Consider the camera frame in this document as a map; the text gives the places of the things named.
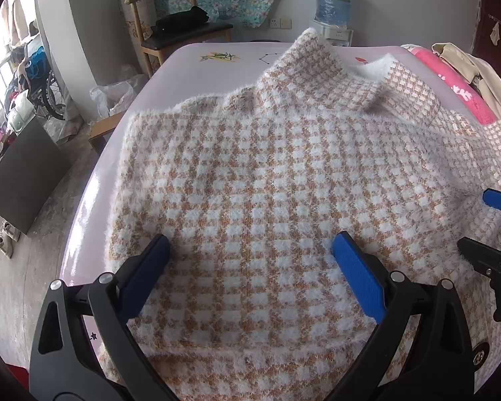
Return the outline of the beige white houndstooth fuzzy coat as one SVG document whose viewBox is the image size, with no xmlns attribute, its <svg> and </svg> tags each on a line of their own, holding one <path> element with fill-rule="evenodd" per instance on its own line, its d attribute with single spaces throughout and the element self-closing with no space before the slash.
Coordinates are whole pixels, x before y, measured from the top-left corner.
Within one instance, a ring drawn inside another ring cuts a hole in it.
<svg viewBox="0 0 501 401">
<path fill-rule="evenodd" d="M 171 259 L 129 328 L 182 400 L 321 400 L 375 328 L 332 254 L 349 232 L 412 280 L 454 282 L 481 387 L 501 364 L 489 283 L 459 254 L 501 250 L 501 120 L 444 107 L 391 56 L 348 67 L 306 30 L 256 83 L 128 121 L 106 266 L 165 235 Z"/>
</svg>

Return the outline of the black clothing on chair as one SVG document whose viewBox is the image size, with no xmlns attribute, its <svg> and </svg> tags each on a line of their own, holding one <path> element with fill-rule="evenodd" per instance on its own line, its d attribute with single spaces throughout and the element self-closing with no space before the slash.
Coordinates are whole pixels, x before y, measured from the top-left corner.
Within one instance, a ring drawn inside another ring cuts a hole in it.
<svg viewBox="0 0 501 401">
<path fill-rule="evenodd" d="M 192 32 L 209 21 L 202 8 L 193 5 L 189 10 L 166 15 L 155 22 L 152 32 L 158 36 Z"/>
</svg>

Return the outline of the cream beige jacket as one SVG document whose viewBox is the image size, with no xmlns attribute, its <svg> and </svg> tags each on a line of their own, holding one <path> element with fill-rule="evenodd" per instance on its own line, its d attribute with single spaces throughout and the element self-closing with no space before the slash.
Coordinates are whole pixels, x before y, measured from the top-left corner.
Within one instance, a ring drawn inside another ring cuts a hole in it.
<svg viewBox="0 0 501 401">
<path fill-rule="evenodd" d="M 473 84 L 483 100 L 501 119 L 501 77 L 486 61 L 463 52 L 451 42 L 437 42 L 432 50 L 457 71 L 468 84 Z"/>
</svg>

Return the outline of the pink floral blanket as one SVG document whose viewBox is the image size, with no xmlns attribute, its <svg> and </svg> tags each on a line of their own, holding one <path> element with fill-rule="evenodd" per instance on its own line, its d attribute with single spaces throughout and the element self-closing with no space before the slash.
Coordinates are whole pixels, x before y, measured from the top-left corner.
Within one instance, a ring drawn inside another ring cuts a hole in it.
<svg viewBox="0 0 501 401">
<path fill-rule="evenodd" d="M 415 44 L 404 44 L 403 48 L 431 69 L 453 91 L 479 124 L 490 125 L 498 119 L 484 99 L 466 83 L 463 76 L 436 53 Z"/>
</svg>

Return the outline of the dark grey board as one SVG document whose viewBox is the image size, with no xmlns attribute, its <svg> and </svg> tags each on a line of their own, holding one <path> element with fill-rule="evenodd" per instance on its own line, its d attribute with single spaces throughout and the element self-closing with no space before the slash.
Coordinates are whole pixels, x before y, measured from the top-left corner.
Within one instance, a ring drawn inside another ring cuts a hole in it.
<svg viewBox="0 0 501 401">
<path fill-rule="evenodd" d="M 32 120 L 0 158 L 0 216 L 27 234 L 69 168 L 59 146 Z"/>
</svg>

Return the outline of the white plastic bag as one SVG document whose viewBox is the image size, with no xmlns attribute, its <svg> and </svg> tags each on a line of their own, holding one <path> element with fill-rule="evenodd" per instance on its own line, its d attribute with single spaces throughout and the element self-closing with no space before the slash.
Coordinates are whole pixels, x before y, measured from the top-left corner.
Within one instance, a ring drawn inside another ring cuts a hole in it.
<svg viewBox="0 0 501 401">
<path fill-rule="evenodd" d="M 126 112 L 147 82 L 148 77 L 139 74 L 134 66 L 122 65 L 116 83 L 95 86 L 89 92 L 91 100 L 97 106 L 97 120 Z"/>
</svg>

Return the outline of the light pink printed bed sheet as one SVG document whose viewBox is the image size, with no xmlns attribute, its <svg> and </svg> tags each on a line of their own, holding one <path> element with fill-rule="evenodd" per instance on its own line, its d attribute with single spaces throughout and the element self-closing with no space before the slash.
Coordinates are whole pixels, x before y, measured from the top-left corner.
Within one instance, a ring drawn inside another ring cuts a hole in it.
<svg viewBox="0 0 501 401">
<path fill-rule="evenodd" d="M 268 114 L 283 43 L 233 43 L 233 62 L 176 52 L 117 127 L 69 236 L 70 281 L 118 269 L 158 234 L 170 260 L 129 324 L 150 359 L 185 360 L 323 340 L 342 291 L 331 235 L 345 212 L 325 133 Z"/>
</svg>

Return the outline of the wheelchair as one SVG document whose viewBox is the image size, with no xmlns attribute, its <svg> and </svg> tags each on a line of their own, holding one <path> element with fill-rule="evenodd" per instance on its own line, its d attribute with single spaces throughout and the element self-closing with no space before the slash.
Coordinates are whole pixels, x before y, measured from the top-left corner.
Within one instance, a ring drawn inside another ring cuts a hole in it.
<svg viewBox="0 0 501 401">
<path fill-rule="evenodd" d="M 28 100 L 35 111 L 64 121 L 66 102 L 42 46 L 29 55 L 23 77 L 28 86 Z"/>
</svg>

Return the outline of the wooden chair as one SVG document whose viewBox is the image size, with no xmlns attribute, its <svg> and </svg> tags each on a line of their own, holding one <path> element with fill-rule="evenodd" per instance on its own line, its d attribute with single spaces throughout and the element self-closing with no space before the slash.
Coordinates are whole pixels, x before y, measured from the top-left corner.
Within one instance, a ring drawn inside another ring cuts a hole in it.
<svg viewBox="0 0 501 401">
<path fill-rule="evenodd" d="M 131 8 L 140 55 L 149 78 L 155 73 L 152 57 L 162 66 L 172 52 L 187 44 L 218 38 L 223 38 L 226 42 L 231 41 L 233 25 L 224 21 L 211 22 L 207 12 L 198 6 L 197 0 L 190 0 L 191 6 L 187 11 L 156 20 L 155 24 L 151 25 L 149 37 L 145 37 L 139 14 L 139 3 L 143 1 L 145 0 L 124 0 L 124 4 Z"/>
</svg>

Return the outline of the white water dispenser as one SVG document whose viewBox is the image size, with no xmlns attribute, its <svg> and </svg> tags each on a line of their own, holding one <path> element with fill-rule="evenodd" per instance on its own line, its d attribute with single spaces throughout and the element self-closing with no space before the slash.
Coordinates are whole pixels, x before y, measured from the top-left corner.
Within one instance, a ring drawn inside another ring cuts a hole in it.
<svg viewBox="0 0 501 401">
<path fill-rule="evenodd" d="M 354 31 L 346 26 L 325 24 L 318 20 L 311 20 L 309 26 L 334 46 L 350 47 L 352 45 Z"/>
</svg>

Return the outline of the blue water bottle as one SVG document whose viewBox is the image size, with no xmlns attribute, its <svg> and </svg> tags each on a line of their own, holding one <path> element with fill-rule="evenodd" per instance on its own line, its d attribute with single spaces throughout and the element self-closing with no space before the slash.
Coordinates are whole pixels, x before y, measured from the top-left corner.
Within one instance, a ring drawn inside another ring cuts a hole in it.
<svg viewBox="0 0 501 401">
<path fill-rule="evenodd" d="M 315 20 L 347 27 L 350 21 L 351 0 L 317 0 Z"/>
</svg>

